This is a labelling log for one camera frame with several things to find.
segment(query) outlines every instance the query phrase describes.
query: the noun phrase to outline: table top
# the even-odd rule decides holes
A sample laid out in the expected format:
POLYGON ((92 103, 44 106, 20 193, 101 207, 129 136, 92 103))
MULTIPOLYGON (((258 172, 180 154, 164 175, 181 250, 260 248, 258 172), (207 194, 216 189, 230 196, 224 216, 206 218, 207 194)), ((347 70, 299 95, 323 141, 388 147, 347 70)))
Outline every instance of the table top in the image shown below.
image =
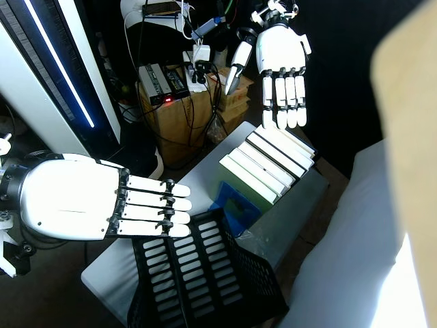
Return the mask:
MULTIPOLYGON (((191 188, 188 199, 193 203, 193 208, 190 215, 206 212, 211 207, 213 201, 207 192, 208 185, 214 180, 211 172, 214 172, 222 157, 238 147, 254 129, 252 124, 243 122, 179 181, 191 188)), ((255 223, 250 232, 244 233, 245 238, 238 241, 239 245, 266 258, 272 267, 276 267, 327 186, 327 181, 311 170, 255 223)), ((108 310, 127 326, 127 313, 138 286, 131 240, 117 239, 82 272, 81 279, 108 310)))

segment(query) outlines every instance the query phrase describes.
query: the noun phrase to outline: black basket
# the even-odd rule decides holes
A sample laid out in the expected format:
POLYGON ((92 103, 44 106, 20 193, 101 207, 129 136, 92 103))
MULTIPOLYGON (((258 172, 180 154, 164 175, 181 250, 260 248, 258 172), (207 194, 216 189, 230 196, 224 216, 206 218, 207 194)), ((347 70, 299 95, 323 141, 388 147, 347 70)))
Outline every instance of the black basket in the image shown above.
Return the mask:
POLYGON ((139 285, 128 326, 252 327, 288 310, 266 260, 237 245, 221 209, 183 239, 133 239, 139 285))

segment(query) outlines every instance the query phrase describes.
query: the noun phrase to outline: led light strip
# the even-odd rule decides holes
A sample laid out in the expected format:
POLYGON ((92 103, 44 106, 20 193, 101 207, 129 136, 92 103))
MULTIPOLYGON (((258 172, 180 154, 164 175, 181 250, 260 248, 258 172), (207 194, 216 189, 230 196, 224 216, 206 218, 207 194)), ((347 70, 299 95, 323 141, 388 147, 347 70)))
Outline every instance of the led light strip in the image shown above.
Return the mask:
POLYGON ((38 30, 41 33, 42 38, 44 39, 53 59, 55 60, 57 67, 59 68, 59 70, 62 73, 62 76, 64 77, 64 79, 66 80, 68 87, 70 88, 71 92, 73 93, 74 98, 76 99, 77 103, 79 104, 79 107, 81 108, 83 115, 85 116, 85 118, 87 119, 89 125, 93 128, 94 127, 94 122, 91 119, 91 117, 89 116, 87 109, 85 108, 85 106, 83 105, 83 102, 81 100, 81 98, 79 97, 79 95, 77 94, 76 88, 74 88, 73 83, 70 80, 70 77, 68 76, 66 69, 64 68, 64 65, 62 65, 61 60, 59 59, 55 49, 53 48, 52 42, 50 41, 50 39, 48 38, 48 35, 44 29, 44 27, 41 24, 40 19, 38 18, 38 15, 36 14, 35 9, 33 8, 30 0, 25 0, 25 4, 27 6, 27 9, 30 12, 30 15, 33 18, 33 21, 36 24, 36 27, 38 28, 38 30))

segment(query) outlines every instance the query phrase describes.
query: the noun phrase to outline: red wire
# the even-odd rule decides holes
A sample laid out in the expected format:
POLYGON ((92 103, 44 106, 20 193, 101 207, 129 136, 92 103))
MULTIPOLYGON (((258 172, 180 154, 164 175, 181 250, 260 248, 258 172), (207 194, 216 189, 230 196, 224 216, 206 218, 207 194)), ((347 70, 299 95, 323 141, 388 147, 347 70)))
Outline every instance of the red wire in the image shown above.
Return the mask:
POLYGON ((231 22, 229 23, 229 25, 231 25, 231 24, 234 22, 235 18, 237 17, 237 7, 238 7, 238 2, 239 2, 239 0, 237 0, 237 2, 236 2, 236 4, 235 4, 235 13, 234 13, 234 17, 232 18, 232 20, 231 20, 231 22))

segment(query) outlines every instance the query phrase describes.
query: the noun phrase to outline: green cable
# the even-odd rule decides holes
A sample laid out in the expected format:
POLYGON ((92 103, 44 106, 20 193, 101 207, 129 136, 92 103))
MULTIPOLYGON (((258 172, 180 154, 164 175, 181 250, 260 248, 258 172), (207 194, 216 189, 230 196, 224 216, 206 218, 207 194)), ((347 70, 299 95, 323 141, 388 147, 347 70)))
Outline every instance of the green cable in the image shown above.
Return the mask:
POLYGON ((231 9, 231 5, 232 5, 233 2, 234 2, 234 0, 231 0, 231 1, 228 3, 228 5, 227 5, 227 7, 226 7, 226 10, 225 10, 225 15, 226 15, 227 12, 229 11, 229 9, 231 9))

